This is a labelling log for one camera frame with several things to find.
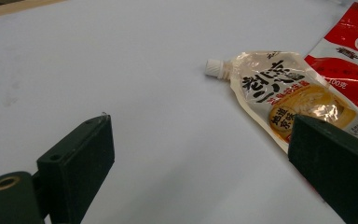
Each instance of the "white cap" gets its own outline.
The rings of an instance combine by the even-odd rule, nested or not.
[[[223,61],[208,59],[205,67],[205,75],[211,77],[223,77]]]

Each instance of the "white background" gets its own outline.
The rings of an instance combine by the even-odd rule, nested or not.
[[[349,5],[68,0],[0,17],[0,175],[113,119],[116,163],[83,223],[343,223],[238,105],[209,58],[305,56]]]

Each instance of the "screw hole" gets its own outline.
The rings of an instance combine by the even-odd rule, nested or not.
[[[20,178],[15,175],[0,179],[0,190],[9,189],[15,186],[19,182],[20,182]]]
[[[53,155],[53,156],[51,156],[50,157],[50,159],[52,160],[52,161],[57,161],[57,160],[59,160],[60,159],[60,155]]]

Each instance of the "table surface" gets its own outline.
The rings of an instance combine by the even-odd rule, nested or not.
[[[343,223],[242,111],[209,58],[305,56],[349,5],[82,1],[0,17],[0,175],[112,116],[116,163],[83,223]]]

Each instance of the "red and white packet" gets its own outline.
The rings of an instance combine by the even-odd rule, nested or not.
[[[358,3],[351,5],[305,60],[358,106]]]

